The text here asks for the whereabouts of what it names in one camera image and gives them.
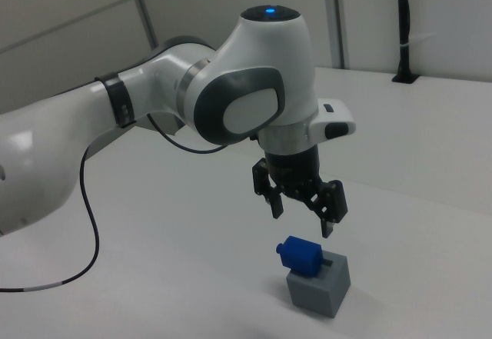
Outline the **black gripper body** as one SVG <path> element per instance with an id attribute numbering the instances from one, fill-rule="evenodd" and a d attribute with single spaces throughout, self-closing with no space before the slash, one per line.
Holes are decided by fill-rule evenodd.
<path id="1" fill-rule="evenodd" d="M 324 188 L 317 145 L 293 155 L 266 152 L 265 160 L 272 180 L 289 198 L 311 201 Z"/>

